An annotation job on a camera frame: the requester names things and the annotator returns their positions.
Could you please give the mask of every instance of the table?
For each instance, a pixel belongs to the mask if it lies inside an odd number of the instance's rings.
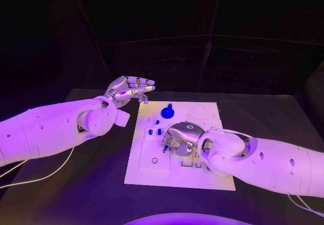
[[[74,89],[66,101],[94,98],[104,90]],[[290,95],[238,95],[150,92],[150,100],[218,102],[223,128],[259,138],[324,150],[324,141]],[[190,212],[251,224],[324,224],[287,195],[235,178],[236,191],[124,184],[138,102],[121,109],[131,114],[127,127],[76,146],[69,162],[48,179],[9,188],[0,201],[0,224],[124,224],[141,217]],[[56,170],[71,150],[26,162],[13,182],[40,178]],[[304,197],[314,210],[324,200]]]

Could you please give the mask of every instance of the blue knob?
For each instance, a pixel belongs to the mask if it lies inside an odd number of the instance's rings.
[[[174,116],[173,105],[169,104],[169,106],[161,110],[161,117],[170,119],[173,116]]]

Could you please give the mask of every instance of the robotic arm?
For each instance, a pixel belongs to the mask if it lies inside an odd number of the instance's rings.
[[[131,98],[147,103],[153,85],[153,80],[121,76],[104,96],[38,107],[0,122],[0,166],[58,154],[104,135],[112,124],[124,127],[130,114],[118,108]]]
[[[205,130],[190,122],[174,124],[166,133],[164,150],[180,156],[197,151],[200,161],[220,176],[233,175],[248,184],[290,195],[324,198],[324,153],[285,142],[242,140],[235,131]],[[180,146],[166,147],[173,139]]]

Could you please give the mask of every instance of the robotic hand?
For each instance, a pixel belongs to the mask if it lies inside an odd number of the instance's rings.
[[[254,138],[239,132],[190,122],[174,124],[164,135],[164,151],[189,156],[197,151],[200,161],[220,176],[233,175],[248,184],[290,195],[324,198],[324,153],[285,142]],[[180,143],[169,148],[173,139]]]
[[[153,85],[153,80],[121,76],[104,96],[38,107],[0,122],[0,166],[58,154],[104,135],[114,123],[124,127],[130,114],[118,108],[131,98],[147,103]]]

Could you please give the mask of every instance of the white board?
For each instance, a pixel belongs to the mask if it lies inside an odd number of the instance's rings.
[[[164,119],[161,110],[170,103],[174,116]],[[216,175],[200,162],[197,153],[189,157],[180,157],[170,152],[163,153],[161,141],[166,131],[173,124],[183,121],[197,124],[205,131],[212,126],[223,128],[218,104],[159,101],[150,101],[147,105],[140,104],[124,183],[235,191],[233,177]]]

